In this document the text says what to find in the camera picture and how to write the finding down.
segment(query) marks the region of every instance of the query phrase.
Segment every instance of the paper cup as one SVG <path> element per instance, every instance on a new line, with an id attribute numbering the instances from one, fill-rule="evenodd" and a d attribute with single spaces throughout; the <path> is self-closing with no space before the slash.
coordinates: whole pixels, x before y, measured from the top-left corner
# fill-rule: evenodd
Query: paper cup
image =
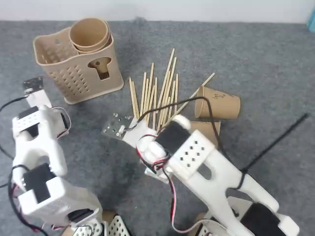
<path id="1" fill-rule="evenodd" d="M 69 31 L 69 39 L 81 52 L 96 52 L 110 38 L 109 27 L 98 18 L 86 18 L 76 22 Z"/>
<path id="2" fill-rule="evenodd" d="M 199 88 L 196 96 L 204 96 L 209 99 L 214 118 L 236 119 L 240 113 L 241 99 L 238 96 L 229 95 L 225 92 L 203 86 Z M 195 117 L 210 117 L 208 105 L 205 100 L 196 100 Z"/>
<path id="3" fill-rule="evenodd" d="M 191 121 L 191 132 L 194 130 L 199 130 L 206 138 L 208 138 L 215 146 L 218 148 L 218 141 L 215 136 L 211 122 L 203 121 Z M 215 122 L 215 127 L 218 134 L 220 134 L 221 122 Z"/>

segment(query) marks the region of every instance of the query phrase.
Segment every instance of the metal bracket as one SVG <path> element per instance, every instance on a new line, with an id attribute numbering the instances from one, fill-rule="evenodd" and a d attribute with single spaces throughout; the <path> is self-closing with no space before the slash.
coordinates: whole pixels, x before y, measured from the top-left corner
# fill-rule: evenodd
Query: metal bracket
<path id="1" fill-rule="evenodd" d="M 38 76 L 36 78 L 24 81 L 23 89 L 25 94 L 30 94 L 44 89 L 43 77 Z"/>
<path id="2" fill-rule="evenodd" d="M 122 140 L 124 129 L 130 126 L 132 116 L 121 116 L 113 113 L 110 119 L 105 123 L 102 134 L 114 139 Z"/>

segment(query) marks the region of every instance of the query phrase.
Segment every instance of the cup rim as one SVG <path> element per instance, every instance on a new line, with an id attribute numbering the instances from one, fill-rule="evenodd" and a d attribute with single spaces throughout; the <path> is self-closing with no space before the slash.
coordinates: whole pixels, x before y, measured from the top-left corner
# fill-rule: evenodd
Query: cup rim
<path id="1" fill-rule="evenodd" d="M 107 33 L 104 35 L 104 37 L 103 37 L 98 43 L 93 44 L 93 45 L 83 46 L 83 45 L 79 45 L 79 44 L 73 42 L 73 40 L 72 40 L 72 38 L 71 38 L 72 29 L 73 29 L 76 25 L 78 25 L 79 23 L 81 23 L 82 21 L 90 20 L 90 19 L 102 21 L 102 23 L 103 23 L 103 24 L 105 25 L 105 27 L 106 27 L 106 32 L 107 32 Z M 103 19 L 101 19 L 101 18 L 96 18 L 96 17 L 84 18 L 84 19 L 82 19 L 82 20 L 80 20 L 80 21 L 77 21 L 76 23 L 74 23 L 74 24 L 71 26 L 71 28 L 70 28 L 70 30 L 69 30 L 69 39 L 70 39 L 71 43 L 72 43 L 76 48 L 77 48 L 77 47 L 80 47 L 80 48 L 86 48 L 86 49 L 88 49 L 88 48 L 96 47 L 96 46 L 98 46 L 99 44 L 102 44 L 103 41 L 106 41 L 106 42 L 107 42 L 107 41 L 108 41 L 108 38 L 109 38 L 109 35 L 110 35 L 110 33 L 109 33 L 109 26 L 108 26 L 107 22 L 105 22 L 105 21 L 104 21 Z"/>

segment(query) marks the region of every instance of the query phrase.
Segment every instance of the brown paper cup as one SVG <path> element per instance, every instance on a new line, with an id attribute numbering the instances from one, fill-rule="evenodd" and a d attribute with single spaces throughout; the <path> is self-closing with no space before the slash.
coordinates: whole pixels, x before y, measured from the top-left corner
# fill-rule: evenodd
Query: brown paper cup
<path id="1" fill-rule="evenodd" d="M 79 54 L 97 52 L 111 42 L 109 26 L 98 18 L 86 18 L 75 23 L 70 29 L 69 38 Z M 89 63 L 89 67 L 95 68 L 101 79 L 108 78 L 107 64 L 110 61 L 110 58 L 97 58 Z"/>
<path id="2" fill-rule="evenodd" d="M 199 88 L 196 96 L 204 96 L 209 99 L 214 118 L 236 119 L 240 113 L 241 99 L 238 96 L 229 95 L 225 92 L 213 90 L 203 86 Z M 208 105 L 205 100 L 196 100 L 195 117 L 210 117 Z"/>
<path id="3" fill-rule="evenodd" d="M 98 18 L 86 18 L 76 22 L 70 29 L 69 39 L 80 52 L 96 52 L 110 38 L 109 27 Z"/>
<path id="4" fill-rule="evenodd" d="M 218 141 L 215 136 L 211 122 L 203 121 L 191 121 L 191 132 L 194 130 L 199 130 L 207 139 L 209 139 L 218 148 Z M 221 122 L 215 122 L 215 127 L 218 134 L 220 134 Z"/>

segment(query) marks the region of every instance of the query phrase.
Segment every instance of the black cable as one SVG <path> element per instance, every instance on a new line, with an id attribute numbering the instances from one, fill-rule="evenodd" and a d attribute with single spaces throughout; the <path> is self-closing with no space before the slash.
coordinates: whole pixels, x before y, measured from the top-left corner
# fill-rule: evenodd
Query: black cable
<path id="1" fill-rule="evenodd" d="M 267 152 L 269 152 L 275 145 L 277 145 L 282 139 L 287 137 L 294 129 L 296 129 L 302 122 L 309 117 L 309 114 L 303 114 L 294 124 L 292 124 L 283 134 L 281 134 L 278 138 L 276 138 L 268 147 L 266 147 L 263 151 L 261 151 L 250 163 L 241 169 L 242 178 L 239 185 L 235 189 L 240 189 L 243 185 L 244 179 L 248 170 L 253 167 Z"/>
<path id="2" fill-rule="evenodd" d="M 7 187 L 7 186 L 8 186 L 8 184 L 4 183 L 4 184 L 0 185 L 0 188 L 4 188 L 4 187 Z"/>
<path id="3" fill-rule="evenodd" d="M 216 126 L 215 126 L 215 120 L 214 120 L 214 117 L 213 117 L 213 113 L 212 113 L 212 109 L 211 109 L 211 104 L 210 104 L 210 101 L 207 97 L 203 97 L 203 96 L 198 96 L 198 97 L 193 97 L 193 98 L 189 98 L 189 99 L 186 99 L 186 100 L 182 100 L 182 101 L 179 101 L 179 102 L 174 102 L 174 103 L 171 103 L 171 104 L 168 104 L 168 105 L 165 105 L 165 106 L 162 106 L 162 107 L 159 107 L 159 108 L 155 108 L 155 109 L 151 109 L 151 110 L 148 110 L 146 111 L 145 113 L 142 114 L 142 116 L 140 116 L 140 118 L 137 120 L 136 124 L 130 128 L 126 128 L 125 131 L 130 131 L 130 130 L 133 130 L 139 123 L 140 121 L 142 121 L 144 119 L 144 117 L 149 114 L 149 113 L 152 113 L 152 112 L 156 112 L 156 111 L 160 111 L 160 110 L 163 110 L 165 108 L 168 108 L 168 107 L 171 107 L 171 106 L 175 106 L 175 105 L 180 105 L 182 103 L 185 103 L 185 102 L 191 102 L 191 101 L 195 101 L 195 100 L 198 100 L 198 99 L 202 99 L 202 100 L 205 100 L 207 102 L 207 105 L 208 105 L 208 109 L 209 109 L 209 115 L 210 115 L 210 122 L 211 122 L 211 125 L 212 125 L 212 128 L 213 128 L 213 131 L 214 131 L 214 134 L 215 134 L 215 137 L 218 141 L 218 146 L 222 152 L 222 154 L 226 157 L 226 159 L 233 163 L 231 161 L 231 159 L 228 157 L 223 145 L 222 145 L 222 142 L 220 140 L 220 137 L 219 137 L 219 134 L 218 134 L 218 131 L 216 129 Z"/>
<path id="4" fill-rule="evenodd" d="M 15 215 L 18 217 L 18 219 L 20 220 L 20 222 L 29 227 L 30 229 L 32 230 L 37 230 L 39 232 L 41 232 L 43 235 L 45 236 L 48 236 L 48 234 L 41 228 L 41 227 L 38 227 L 36 225 L 32 225 L 30 223 L 28 223 L 21 215 L 21 213 L 18 211 L 16 205 L 14 204 L 14 201 L 13 201 L 13 192 L 14 192 L 14 188 L 12 187 L 12 175 L 13 175 L 13 170 L 16 169 L 16 168 L 24 168 L 25 170 L 29 171 L 29 169 L 24 166 L 24 165 L 16 165 L 16 166 L 13 166 L 12 167 L 12 170 L 9 174 L 9 178 L 8 178 L 8 196 L 9 196 L 9 201 L 10 201 L 10 204 L 12 206 L 12 209 L 15 213 Z"/>
<path id="5" fill-rule="evenodd" d="M 0 112 L 1 112 L 5 107 L 7 107 L 8 105 L 10 105 L 10 104 L 12 104 L 12 103 L 14 103 L 14 102 L 21 101 L 21 100 L 23 100 L 23 99 L 25 99 L 25 98 L 27 98 L 27 96 L 15 98 L 15 99 L 13 99 L 13 100 L 11 100 L 11 101 L 9 101 L 9 102 L 3 104 L 3 105 L 1 106 L 1 108 L 0 108 Z M 10 153 L 8 153 L 6 150 L 4 150 L 1 145 L 0 145 L 0 150 L 1 150 L 8 158 L 10 158 L 10 159 L 12 159 L 12 160 L 14 159 L 14 157 L 13 157 Z"/>

